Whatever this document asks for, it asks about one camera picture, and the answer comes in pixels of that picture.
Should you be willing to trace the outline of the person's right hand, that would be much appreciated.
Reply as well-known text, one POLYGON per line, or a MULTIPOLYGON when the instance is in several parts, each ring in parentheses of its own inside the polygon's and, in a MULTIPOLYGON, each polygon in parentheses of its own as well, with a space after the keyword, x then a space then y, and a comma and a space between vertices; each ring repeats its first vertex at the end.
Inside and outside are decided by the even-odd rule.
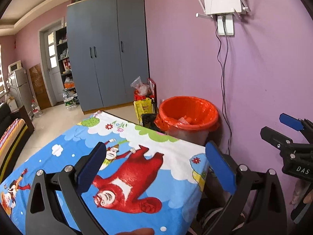
POLYGON ((303 199, 304 204, 310 204, 313 201, 313 190, 303 199))

